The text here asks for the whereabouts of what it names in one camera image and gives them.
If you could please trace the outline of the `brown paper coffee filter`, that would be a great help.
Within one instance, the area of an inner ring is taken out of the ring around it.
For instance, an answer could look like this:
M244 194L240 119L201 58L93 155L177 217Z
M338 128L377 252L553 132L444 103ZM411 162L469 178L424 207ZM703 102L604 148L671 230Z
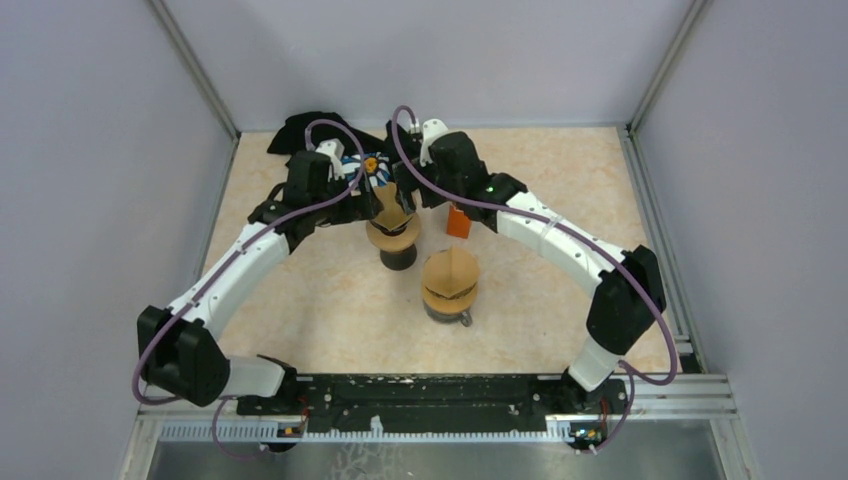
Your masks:
M403 233L417 214L404 210L402 203L398 200L397 185L390 182L385 186L376 187L374 194L381 205L381 210L370 224L385 235L397 236Z

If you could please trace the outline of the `orange coffee filter box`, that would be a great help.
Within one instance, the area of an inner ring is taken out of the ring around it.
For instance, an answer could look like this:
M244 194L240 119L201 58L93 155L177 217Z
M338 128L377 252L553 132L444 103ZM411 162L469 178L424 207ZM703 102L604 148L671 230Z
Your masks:
M470 236L472 221L455 204L451 204L448 210L445 233L449 236L468 239Z

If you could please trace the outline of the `smoky glass pitcher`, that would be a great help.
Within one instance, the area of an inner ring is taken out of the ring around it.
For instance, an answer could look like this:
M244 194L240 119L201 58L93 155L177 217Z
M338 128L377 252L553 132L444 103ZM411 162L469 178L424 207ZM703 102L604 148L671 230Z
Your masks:
M461 311L458 313L443 313L438 311L429 311L428 316L435 322L440 324L460 324L464 327L470 327L473 324L473 318L469 311Z

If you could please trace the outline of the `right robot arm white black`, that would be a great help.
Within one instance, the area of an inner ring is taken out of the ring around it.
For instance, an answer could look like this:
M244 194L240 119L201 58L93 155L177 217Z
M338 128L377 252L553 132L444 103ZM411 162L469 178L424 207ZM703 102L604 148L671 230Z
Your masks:
M602 384L641 336L662 320L666 299L656 255L594 238L556 214L507 173L492 173L461 131L410 134L388 126L394 176L405 196L421 204L452 202L473 222L534 250L572 277L590 296L588 337L565 372L563 398L576 412L590 411Z

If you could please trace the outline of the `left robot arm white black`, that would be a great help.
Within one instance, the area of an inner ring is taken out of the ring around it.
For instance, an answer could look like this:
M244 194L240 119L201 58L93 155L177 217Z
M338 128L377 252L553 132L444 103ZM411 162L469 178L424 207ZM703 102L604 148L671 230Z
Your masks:
M185 400L205 407L224 398L260 397L277 414L292 411L298 384L270 357L229 357L218 339L261 281L319 226L373 219L380 210L369 176L372 154L345 156L324 142L294 154L287 178L247 218L225 254L166 307L137 319L139 360L131 386L144 405Z

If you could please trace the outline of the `black cloth with flower print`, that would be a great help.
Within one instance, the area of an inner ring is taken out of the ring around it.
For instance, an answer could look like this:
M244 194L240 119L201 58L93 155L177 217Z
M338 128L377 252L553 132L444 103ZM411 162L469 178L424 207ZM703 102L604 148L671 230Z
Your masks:
M392 140L392 135L409 133L412 124L393 131L388 121L385 133L377 136L353 127L335 112L310 111L289 117L267 148L269 154L289 157L285 163L287 177L273 194L291 203L308 205L335 197L345 189L351 192L363 178L368 178L375 188L393 182L392 146L400 151L402 147L398 140ZM331 139L339 139L344 145L344 180L332 180L329 158L315 151L321 142Z

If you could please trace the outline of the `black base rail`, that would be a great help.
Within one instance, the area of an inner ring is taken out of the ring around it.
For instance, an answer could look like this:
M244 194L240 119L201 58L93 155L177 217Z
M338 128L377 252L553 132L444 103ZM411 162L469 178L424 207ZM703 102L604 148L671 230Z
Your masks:
M297 382L310 433L508 434L542 432L560 414L607 415L598 390L536 375L314 375Z

